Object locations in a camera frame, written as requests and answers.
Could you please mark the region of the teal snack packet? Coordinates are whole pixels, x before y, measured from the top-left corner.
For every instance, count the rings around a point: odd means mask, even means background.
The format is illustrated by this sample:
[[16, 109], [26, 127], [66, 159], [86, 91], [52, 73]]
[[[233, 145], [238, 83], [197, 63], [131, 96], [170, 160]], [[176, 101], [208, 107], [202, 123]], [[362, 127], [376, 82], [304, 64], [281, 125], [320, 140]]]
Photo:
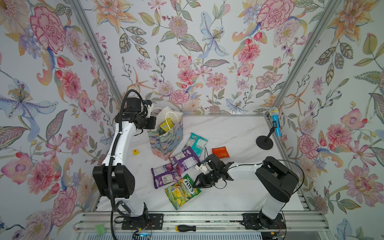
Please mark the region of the teal snack packet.
[[195, 152], [195, 154], [200, 157], [201, 154], [204, 151], [204, 148], [206, 147], [206, 144], [208, 143], [208, 140], [196, 135], [194, 133], [191, 133], [190, 138], [188, 139], [187, 143], [183, 147], [183, 151], [186, 150], [188, 147], [191, 147], [192, 150]]

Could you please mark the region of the green Fox's candy bag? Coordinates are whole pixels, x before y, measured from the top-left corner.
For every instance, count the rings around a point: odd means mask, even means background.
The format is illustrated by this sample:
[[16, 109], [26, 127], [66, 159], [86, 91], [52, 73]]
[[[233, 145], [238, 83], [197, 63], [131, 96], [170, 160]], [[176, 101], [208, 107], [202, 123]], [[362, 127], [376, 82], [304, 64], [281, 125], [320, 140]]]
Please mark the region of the green Fox's candy bag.
[[186, 174], [175, 184], [165, 189], [165, 193], [175, 210], [180, 209], [201, 193], [199, 188], [194, 188], [194, 183], [193, 179]]

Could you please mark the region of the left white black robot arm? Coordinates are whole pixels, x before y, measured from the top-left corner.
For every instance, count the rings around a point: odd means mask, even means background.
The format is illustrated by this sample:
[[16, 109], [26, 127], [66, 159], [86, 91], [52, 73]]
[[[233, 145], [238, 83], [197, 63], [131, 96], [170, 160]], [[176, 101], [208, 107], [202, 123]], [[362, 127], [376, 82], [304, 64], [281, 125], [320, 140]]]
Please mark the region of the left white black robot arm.
[[128, 90], [115, 117], [116, 132], [106, 158], [93, 169], [92, 175], [102, 197], [110, 200], [112, 211], [124, 217], [140, 217], [146, 204], [135, 194], [135, 177], [126, 167], [133, 137], [143, 130], [153, 130], [156, 117], [151, 116], [153, 103], [136, 90]]

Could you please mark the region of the floral paper gift bag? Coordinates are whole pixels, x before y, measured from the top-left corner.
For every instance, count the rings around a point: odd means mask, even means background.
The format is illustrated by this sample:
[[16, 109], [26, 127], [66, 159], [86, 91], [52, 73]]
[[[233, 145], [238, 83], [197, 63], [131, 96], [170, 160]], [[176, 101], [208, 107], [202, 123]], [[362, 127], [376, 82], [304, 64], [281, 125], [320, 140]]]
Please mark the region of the floral paper gift bag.
[[[148, 130], [152, 153], [168, 161], [184, 137], [183, 113], [165, 107], [155, 117], [157, 119], [155, 129]], [[166, 118], [170, 118], [174, 123], [174, 127], [167, 133], [160, 128], [160, 124]]]

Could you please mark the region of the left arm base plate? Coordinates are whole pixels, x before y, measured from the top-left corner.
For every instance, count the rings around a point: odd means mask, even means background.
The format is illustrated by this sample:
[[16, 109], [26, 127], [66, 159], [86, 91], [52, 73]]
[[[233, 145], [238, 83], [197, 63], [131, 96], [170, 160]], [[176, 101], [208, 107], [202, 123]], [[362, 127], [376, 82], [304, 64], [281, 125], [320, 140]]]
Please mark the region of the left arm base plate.
[[164, 214], [147, 214], [140, 217], [126, 217], [122, 223], [122, 230], [162, 230]]

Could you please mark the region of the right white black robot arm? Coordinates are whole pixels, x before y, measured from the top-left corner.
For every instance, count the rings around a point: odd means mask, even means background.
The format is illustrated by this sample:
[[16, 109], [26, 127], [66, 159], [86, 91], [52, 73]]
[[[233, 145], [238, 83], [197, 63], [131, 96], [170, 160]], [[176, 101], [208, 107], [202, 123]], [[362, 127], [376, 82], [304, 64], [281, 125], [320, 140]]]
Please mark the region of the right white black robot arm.
[[216, 185], [219, 180], [255, 180], [260, 181], [269, 196], [260, 211], [260, 219], [274, 221], [280, 211], [291, 199], [299, 183], [299, 177], [283, 164], [283, 160], [277, 160], [268, 156], [258, 163], [224, 163], [216, 155], [211, 154], [206, 159], [210, 171], [200, 173], [194, 184], [194, 188], [207, 189]]

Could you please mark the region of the purple snack packet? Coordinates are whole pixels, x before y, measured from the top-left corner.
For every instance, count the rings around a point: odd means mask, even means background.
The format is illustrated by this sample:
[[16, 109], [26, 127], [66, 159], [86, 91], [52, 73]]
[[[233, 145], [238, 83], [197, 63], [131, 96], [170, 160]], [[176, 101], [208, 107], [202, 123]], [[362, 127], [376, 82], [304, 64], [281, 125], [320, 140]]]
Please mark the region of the purple snack packet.
[[185, 171], [190, 168], [194, 168], [200, 162], [199, 157], [196, 155], [191, 147], [187, 147], [182, 152], [171, 156], [170, 161], [173, 165], [173, 169], [182, 175]]
[[155, 189], [178, 182], [182, 179], [171, 163], [157, 168], [151, 168], [151, 173], [153, 175]]

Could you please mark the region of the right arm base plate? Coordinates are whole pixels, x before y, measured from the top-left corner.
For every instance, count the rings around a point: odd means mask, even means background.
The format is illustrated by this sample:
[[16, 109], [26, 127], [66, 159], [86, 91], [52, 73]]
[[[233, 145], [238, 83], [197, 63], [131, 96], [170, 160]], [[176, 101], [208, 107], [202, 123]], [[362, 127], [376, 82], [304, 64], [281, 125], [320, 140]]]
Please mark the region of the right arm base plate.
[[241, 224], [246, 230], [285, 230], [286, 223], [282, 214], [278, 214], [275, 219], [270, 219], [263, 213], [244, 213]]

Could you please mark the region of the yellow-green chips bag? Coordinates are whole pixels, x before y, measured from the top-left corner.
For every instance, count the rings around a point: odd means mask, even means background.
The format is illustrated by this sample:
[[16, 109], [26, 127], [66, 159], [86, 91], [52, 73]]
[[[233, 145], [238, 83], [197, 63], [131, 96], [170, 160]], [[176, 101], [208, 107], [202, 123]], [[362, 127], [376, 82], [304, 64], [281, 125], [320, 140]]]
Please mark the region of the yellow-green chips bag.
[[170, 118], [166, 118], [166, 120], [160, 124], [160, 128], [165, 132], [169, 132], [174, 127], [174, 123]]

